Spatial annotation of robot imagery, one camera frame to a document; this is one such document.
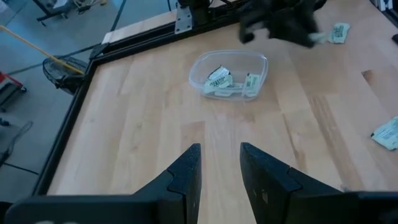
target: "wooden tabletop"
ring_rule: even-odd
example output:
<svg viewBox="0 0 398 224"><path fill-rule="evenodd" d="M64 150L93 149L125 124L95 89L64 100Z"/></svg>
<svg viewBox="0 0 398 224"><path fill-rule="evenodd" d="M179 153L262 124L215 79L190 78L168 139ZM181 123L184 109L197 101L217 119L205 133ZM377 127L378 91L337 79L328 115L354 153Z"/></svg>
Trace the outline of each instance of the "wooden tabletop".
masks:
<svg viewBox="0 0 398 224"><path fill-rule="evenodd" d="M337 189L398 190L398 153L369 137L398 115L397 29L363 0L329 0L317 19L327 33L350 23L346 43L305 49L261 31L243 45L232 25L98 67L49 194L133 194L199 142L199 223L255 223L239 167L243 141ZM170 21L172 12L105 42ZM195 59L221 49L267 57L256 100L212 100L189 85Z"/></svg>

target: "clear plastic container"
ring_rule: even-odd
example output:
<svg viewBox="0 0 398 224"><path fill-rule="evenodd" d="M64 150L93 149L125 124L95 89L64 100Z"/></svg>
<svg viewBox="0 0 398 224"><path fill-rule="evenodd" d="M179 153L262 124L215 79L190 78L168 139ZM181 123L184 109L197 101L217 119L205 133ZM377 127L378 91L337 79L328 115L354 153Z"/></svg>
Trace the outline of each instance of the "clear plastic container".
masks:
<svg viewBox="0 0 398 224"><path fill-rule="evenodd" d="M233 83L228 89L219 89L208 92L205 84L209 75L220 66L231 72ZM193 64L189 73L189 83L204 96L229 101L248 101L257 97L268 72L268 61L258 52L244 50L219 50L207 52L201 55ZM255 74L258 77L256 86L247 87L248 75Z"/></svg>

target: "concrete floor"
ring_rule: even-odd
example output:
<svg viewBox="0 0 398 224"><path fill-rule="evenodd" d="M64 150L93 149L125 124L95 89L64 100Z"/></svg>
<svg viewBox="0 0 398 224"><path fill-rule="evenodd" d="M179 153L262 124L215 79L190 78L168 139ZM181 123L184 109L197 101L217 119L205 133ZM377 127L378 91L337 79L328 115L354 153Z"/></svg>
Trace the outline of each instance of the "concrete floor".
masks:
<svg viewBox="0 0 398 224"><path fill-rule="evenodd" d="M33 1L8 0L10 9L0 10L0 23L41 49L53 55L66 55L100 43L110 31L123 0L108 0L105 6L94 6L82 15L68 13L68 19L54 17L45 21L46 27L36 21L43 12ZM116 28L123 27L168 11L166 0L127 0ZM88 62L90 50L73 57ZM44 76L41 63L45 56L0 33L0 71L11 73L22 82L28 92L16 98L0 117L14 127L28 121L34 125L16 144L8 164L40 172L72 96L56 89ZM0 137L11 132L0 126ZM0 167L0 201L15 202L29 196L37 175L10 166Z"/></svg>

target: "broom handle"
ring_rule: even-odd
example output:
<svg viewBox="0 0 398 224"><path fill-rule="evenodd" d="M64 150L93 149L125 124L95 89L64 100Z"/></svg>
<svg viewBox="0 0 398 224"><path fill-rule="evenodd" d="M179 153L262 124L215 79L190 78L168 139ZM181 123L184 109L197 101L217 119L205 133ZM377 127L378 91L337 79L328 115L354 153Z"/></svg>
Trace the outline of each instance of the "broom handle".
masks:
<svg viewBox="0 0 398 224"><path fill-rule="evenodd" d="M22 41L23 43L25 43L25 44L27 44L27 45L29 45L29 46L31 46L31 47L33 47L34 49L38 50L39 52L41 52L41 53L44 54L45 56L51 58L54 62L57 62L58 64L63 65L63 66L65 66L65 67L69 68L70 70L79 73L80 75L84 75L84 74L85 74L85 73L82 72L81 70L79 70L79 69L77 69L77 68L75 68L75 67L73 67L73 66L71 66L71 65L68 65L67 63L65 63L65 62L63 62L63 61L61 61L61 60L59 60L58 58L54 57L53 55L50 55L50 54L48 54L47 52L45 52L44 50L42 50L42 49L36 47L35 45L31 44L29 41L23 39L23 38L22 38L21 36L19 36L18 34L13 33L13 32L12 32L11 30L9 30L7 27L5 27L5 26L0 26L0 30L5 30L7 33L11 34L12 36L14 36L15 38L17 38L18 40Z"/></svg>

